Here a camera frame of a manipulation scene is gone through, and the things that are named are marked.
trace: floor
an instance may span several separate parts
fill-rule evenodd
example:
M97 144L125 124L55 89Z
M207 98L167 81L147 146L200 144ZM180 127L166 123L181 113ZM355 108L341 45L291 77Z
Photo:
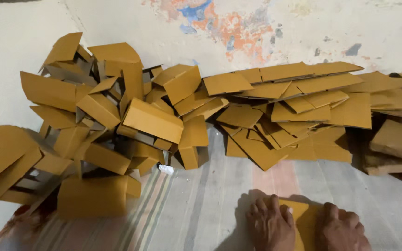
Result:
M209 140L210 161L201 168L145 176L129 216L63 222L53 215L35 239L13 236L0 250L248 251L244 212L261 193L335 203L360 215L374 251L402 250L402 181L325 160L282 161L263 172L249 159L225 157L215 128Z

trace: wall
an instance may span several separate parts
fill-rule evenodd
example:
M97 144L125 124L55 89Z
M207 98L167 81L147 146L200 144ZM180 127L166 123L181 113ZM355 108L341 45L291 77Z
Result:
M0 3L0 125L40 128L42 119L29 108L19 71L38 72L57 38L75 31L57 0ZM0 231L18 207L0 201Z
M65 0L90 45L128 42L145 67L203 76L346 61L402 71L402 0Z

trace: pile of cardboard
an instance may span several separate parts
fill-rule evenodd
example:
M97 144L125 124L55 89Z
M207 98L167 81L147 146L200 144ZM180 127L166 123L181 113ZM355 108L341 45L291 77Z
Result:
M0 126L0 200L34 210L61 184L61 218L124 215L157 163L208 160L209 125L224 132L226 156L267 170L282 159L351 162L346 126L371 129L372 111L402 116L402 78L353 75L363 68L350 63L202 79L198 66L143 69L127 43L89 47L91 55L81 36L59 38L41 75L20 72L44 122L39 133Z

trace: blue paint patch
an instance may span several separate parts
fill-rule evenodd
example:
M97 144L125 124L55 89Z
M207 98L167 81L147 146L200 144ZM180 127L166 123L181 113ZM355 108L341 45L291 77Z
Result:
M180 25L179 29L184 32L185 34L196 34L197 30L193 28L192 26L185 26L185 25Z
M192 21L203 21L205 19L204 10L211 3L212 0L206 0L205 3L197 7L191 8L186 6L183 9L178 9L178 11L180 11L182 15L187 18L189 24L192 24Z

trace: hand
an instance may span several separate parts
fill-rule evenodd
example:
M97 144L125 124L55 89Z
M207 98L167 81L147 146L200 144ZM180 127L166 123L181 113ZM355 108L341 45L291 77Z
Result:
M324 251L371 251L364 235L364 225L354 212L339 210L332 203L324 204L325 215L319 230L319 250Z
M292 208L279 207L279 197L271 195L268 206L262 199L246 213L255 251L293 251L296 238Z

